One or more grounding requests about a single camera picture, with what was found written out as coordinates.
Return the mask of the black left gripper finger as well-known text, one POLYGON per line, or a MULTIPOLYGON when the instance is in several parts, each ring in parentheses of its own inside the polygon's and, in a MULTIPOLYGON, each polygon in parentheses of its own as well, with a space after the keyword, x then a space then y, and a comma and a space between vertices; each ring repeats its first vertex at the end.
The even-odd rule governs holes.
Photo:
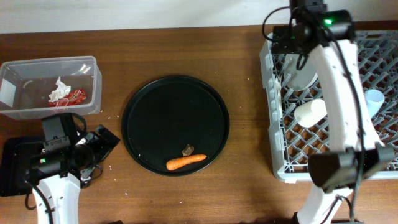
POLYGON ((80 186, 82 189, 87 188, 92 181, 101 177, 103 174, 103 168, 97 164, 90 166, 80 172, 80 186), (95 176, 95 170, 99 170, 99 174, 95 176))
POLYGON ((101 147, 99 154, 101 156, 108 156, 119 144, 120 139, 103 125, 99 125, 96 128, 96 132, 99 136, 99 146, 101 147))

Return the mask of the pale grey plate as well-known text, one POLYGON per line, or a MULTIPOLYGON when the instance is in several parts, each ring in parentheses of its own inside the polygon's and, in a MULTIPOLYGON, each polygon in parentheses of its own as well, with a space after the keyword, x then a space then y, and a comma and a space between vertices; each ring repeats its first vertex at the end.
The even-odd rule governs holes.
POLYGON ((306 88, 310 88, 318 79, 315 67, 311 61, 307 61, 303 69, 297 70, 297 60, 299 55, 287 54, 285 56, 285 63, 282 66, 282 73, 284 78, 290 75, 287 81, 287 86, 293 91, 302 91, 306 88))

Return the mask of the red snack wrapper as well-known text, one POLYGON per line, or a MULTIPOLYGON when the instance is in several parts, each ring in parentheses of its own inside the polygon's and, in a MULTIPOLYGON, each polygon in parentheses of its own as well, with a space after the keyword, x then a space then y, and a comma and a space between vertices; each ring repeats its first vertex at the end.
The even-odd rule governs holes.
POLYGON ((67 94, 65 97, 61 98, 55 102, 49 102, 50 107, 60 107, 60 106, 73 106, 82 103, 86 99, 86 93, 84 89, 79 88, 67 94))

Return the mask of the white tissue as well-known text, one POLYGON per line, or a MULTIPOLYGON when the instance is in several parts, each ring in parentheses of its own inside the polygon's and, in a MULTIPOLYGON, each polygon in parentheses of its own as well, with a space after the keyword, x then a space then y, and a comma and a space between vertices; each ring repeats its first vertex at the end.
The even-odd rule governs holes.
POLYGON ((51 94, 49 94, 49 103, 54 103, 54 102, 64 98, 71 91, 71 86, 64 84, 61 81, 61 77, 58 77, 55 84, 56 84, 57 88, 55 90, 53 90, 51 92, 51 94))

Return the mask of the orange carrot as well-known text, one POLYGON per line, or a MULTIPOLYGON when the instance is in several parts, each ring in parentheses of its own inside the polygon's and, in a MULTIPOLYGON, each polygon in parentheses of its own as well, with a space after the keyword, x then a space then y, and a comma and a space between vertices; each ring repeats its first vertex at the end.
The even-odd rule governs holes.
POLYGON ((172 159, 172 160, 168 161, 166 163, 166 168, 167 168, 167 170, 172 171, 172 170, 179 169, 183 166, 186 166, 186 165, 189 165, 189 164, 192 164, 195 162, 203 161, 206 158, 207 158, 207 156, 204 154, 195 154, 195 155, 191 155, 191 156, 176 158, 176 159, 172 159))

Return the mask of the white cup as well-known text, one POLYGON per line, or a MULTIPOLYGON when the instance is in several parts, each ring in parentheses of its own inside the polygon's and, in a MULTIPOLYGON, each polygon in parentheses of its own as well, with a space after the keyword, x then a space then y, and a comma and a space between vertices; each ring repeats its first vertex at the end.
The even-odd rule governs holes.
POLYGON ((327 115, 325 102, 315 99, 297 107, 294 111, 294 118, 304 128, 317 124, 327 115))

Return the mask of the brown food scrap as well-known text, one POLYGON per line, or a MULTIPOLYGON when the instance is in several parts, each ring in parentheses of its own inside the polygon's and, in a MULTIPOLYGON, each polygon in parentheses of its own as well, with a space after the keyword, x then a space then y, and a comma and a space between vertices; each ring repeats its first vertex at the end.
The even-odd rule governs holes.
POLYGON ((194 147, 187 144, 185 148, 182 150, 183 157, 190 156, 194 152, 194 147))

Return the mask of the light blue cup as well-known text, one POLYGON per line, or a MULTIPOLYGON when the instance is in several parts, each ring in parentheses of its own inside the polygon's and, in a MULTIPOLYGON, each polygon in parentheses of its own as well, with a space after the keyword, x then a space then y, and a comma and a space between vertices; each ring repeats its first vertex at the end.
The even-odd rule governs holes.
POLYGON ((364 98, 370 118, 374 117, 384 103, 384 94, 376 89, 369 89, 364 92, 364 98))

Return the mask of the white plastic fork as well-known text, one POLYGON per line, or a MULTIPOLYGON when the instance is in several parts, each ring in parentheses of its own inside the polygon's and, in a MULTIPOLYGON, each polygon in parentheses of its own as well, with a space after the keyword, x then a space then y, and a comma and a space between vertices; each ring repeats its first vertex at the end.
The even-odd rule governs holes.
POLYGON ((276 75, 275 76, 275 84, 277 88, 277 99, 278 99, 278 111, 280 114, 280 117, 283 117, 283 109, 282 109, 282 96, 281 96, 281 81, 282 81, 282 76, 281 75, 276 75))

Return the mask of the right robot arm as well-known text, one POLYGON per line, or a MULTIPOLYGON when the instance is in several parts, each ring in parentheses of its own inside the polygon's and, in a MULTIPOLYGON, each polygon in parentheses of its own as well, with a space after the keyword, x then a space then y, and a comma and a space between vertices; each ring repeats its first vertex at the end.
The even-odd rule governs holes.
POLYGON ((341 203, 354 208, 362 181, 394 158, 368 113, 355 38, 349 12, 324 6, 291 7, 289 23, 274 27, 272 53, 297 54, 298 70, 314 66, 328 116, 329 150, 308 160, 313 186, 294 223, 330 223, 341 203))

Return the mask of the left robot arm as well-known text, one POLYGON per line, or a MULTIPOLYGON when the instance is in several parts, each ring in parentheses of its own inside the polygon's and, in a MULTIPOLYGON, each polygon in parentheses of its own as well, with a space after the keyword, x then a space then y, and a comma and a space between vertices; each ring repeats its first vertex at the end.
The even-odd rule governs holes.
POLYGON ((76 113, 42 119, 45 141, 30 159, 24 181, 32 188, 39 223, 78 223, 80 191, 103 171, 101 163, 120 139, 104 126, 87 130, 76 113))

